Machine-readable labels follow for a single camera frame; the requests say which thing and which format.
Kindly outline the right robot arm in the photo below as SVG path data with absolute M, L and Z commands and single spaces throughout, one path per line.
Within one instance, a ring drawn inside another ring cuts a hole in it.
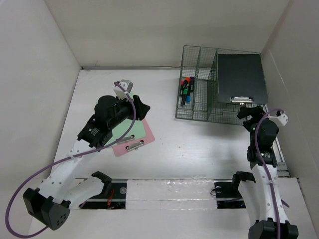
M 250 145 L 247 149 L 247 160 L 250 172 L 236 172 L 231 192 L 242 196 L 251 226 L 250 239 L 296 239 L 298 227 L 292 225 L 283 207 L 279 192 L 277 160 L 273 143 L 279 133 L 279 127 L 285 126 L 288 117 L 282 109 L 275 109 L 271 116 L 261 106 L 254 108 L 241 107 L 239 119 L 249 117 L 243 126 L 250 133 Z

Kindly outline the blue capped black highlighter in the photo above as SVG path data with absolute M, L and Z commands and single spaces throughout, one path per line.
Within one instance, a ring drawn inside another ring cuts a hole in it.
M 191 95 L 190 95 L 190 94 L 187 94 L 187 96 L 186 96 L 186 102 L 187 102 L 187 103 L 190 103 L 190 101 L 191 101 Z

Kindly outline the purple capped black highlighter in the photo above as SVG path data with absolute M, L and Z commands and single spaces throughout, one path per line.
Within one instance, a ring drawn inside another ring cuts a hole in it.
M 194 77 L 189 78 L 189 91 L 190 92 L 194 91 Z

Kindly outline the black clipboard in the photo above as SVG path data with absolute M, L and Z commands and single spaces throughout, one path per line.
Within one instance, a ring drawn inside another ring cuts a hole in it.
M 217 81 L 221 103 L 268 102 L 260 54 L 218 54 Z

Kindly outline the green clipboard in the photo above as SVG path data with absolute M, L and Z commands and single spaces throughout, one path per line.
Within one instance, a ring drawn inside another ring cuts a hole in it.
M 116 126 L 112 130 L 112 137 L 107 142 L 107 144 L 110 144 L 114 141 L 116 141 L 119 137 L 121 137 L 131 126 L 132 120 L 126 119 L 122 123 L 120 123 L 118 126 Z M 146 136 L 146 130 L 144 128 L 143 122 L 140 120 L 136 120 L 130 131 L 125 135 L 125 137 L 134 135 L 135 139 L 140 139 Z

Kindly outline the green capped black highlighter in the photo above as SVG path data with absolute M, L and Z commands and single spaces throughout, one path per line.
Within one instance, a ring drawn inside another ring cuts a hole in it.
M 181 100 L 181 104 L 185 105 L 186 102 L 188 102 L 189 99 L 189 93 L 188 93 L 188 89 L 184 89 L 183 93 L 182 93 L 182 100 Z

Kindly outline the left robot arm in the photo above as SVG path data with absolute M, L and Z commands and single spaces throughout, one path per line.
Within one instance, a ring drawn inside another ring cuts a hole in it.
M 71 184 L 112 138 L 115 127 L 126 119 L 143 120 L 150 109 L 137 95 L 131 102 L 102 96 L 95 105 L 94 114 L 78 134 L 70 151 L 71 159 L 59 164 L 38 188 L 28 188 L 24 192 L 23 200 L 29 214 L 54 231 L 86 200 L 97 195 L 107 197 L 111 193 L 112 179 L 100 171 L 75 187 Z

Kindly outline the orange capped black highlighter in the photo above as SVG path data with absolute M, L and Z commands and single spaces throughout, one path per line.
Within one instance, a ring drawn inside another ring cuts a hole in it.
M 190 81 L 190 78 L 189 78 L 189 77 L 186 77 L 186 78 L 184 79 L 184 85 L 185 85 L 184 89 L 187 87 L 189 81 Z

